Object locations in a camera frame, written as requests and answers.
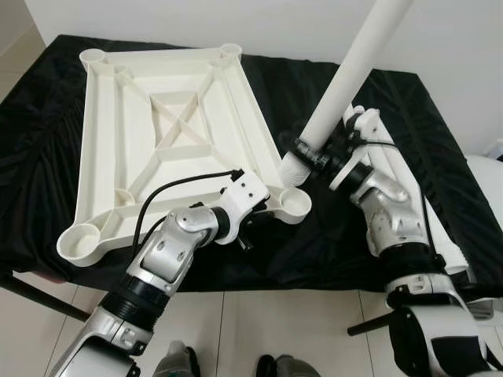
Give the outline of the grey robot right foot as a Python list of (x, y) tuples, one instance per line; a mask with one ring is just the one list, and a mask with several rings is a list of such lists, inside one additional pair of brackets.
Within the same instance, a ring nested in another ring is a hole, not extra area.
[(262, 355), (256, 362), (254, 377), (321, 377), (306, 361), (291, 355)]

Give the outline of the grey robot foot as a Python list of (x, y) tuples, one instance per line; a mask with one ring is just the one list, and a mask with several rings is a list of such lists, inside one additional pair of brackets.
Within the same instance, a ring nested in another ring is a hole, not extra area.
[(196, 352), (183, 341), (170, 342), (152, 377), (201, 377)]
[(321, 377), (306, 361), (291, 355), (262, 355), (256, 362), (254, 377)]

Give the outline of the white plastic table top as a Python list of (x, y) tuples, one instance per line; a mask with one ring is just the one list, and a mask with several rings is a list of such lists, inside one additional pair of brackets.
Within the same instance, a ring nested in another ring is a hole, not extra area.
[(310, 212), (306, 192), (284, 183), (281, 156), (240, 63), (236, 44), (80, 55), (86, 72), (75, 219), (57, 253), (78, 267), (129, 247), (169, 210), (211, 203), (226, 172), (254, 171), (267, 210), (288, 224)]

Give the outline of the black cloth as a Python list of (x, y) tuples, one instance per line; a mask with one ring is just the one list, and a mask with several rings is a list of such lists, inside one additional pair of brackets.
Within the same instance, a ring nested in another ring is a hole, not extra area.
[[(130, 263), (116, 249), (76, 267), (55, 243), (73, 222), (83, 135), (83, 50), (154, 50), (157, 43), (60, 35), (0, 101), (0, 270), (33, 272), (107, 291)], [(468, 277), (500, 290), (503, 231), (455, 137), (416, 73), (373, 69), (354, 99), (374, 108), (423, 186), (432, 211), (468, 262)], [(312, 211), (299, 224), (259, 223), (248, 249), (200, 249), (181, 291), (367, 290), (384, 287), (362, 212), (346, 193), (308, 181)]]

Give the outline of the grey robot left foot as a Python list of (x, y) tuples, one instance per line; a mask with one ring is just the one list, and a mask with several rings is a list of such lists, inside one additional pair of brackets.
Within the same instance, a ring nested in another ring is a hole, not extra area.
[(183, 341), (170, 342), (152, 377), (201, 377), (196, 352)]

